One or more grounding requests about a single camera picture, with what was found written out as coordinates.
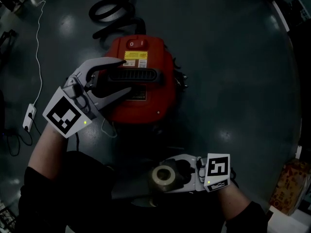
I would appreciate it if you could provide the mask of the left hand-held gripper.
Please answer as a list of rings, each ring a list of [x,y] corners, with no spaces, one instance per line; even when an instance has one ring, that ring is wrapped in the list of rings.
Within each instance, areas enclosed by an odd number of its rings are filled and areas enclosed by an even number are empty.
[[[128,87],[99,98],[92,93],[98,71],[119,67],[126,61],[115,57],[100,57],[86,60],[80,71],[70,75],[62,87],[58,87],[43,117],[65,138],[92,124],[99,110],[128,94]]]

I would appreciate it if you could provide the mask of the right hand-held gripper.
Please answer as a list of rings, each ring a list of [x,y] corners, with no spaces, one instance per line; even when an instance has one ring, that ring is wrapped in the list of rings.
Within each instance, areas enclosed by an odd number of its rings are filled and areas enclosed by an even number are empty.
[[[207,157],[195,157],[189,154],[180,154],[169,157],[160,164],[166,165],[176,161],[187,161],[190,165],[195,166],[195,182],[189,182],[184,187],[165,192],[184,193],[193,191],[212,192],[230,185],[230,154],[209,153]]]

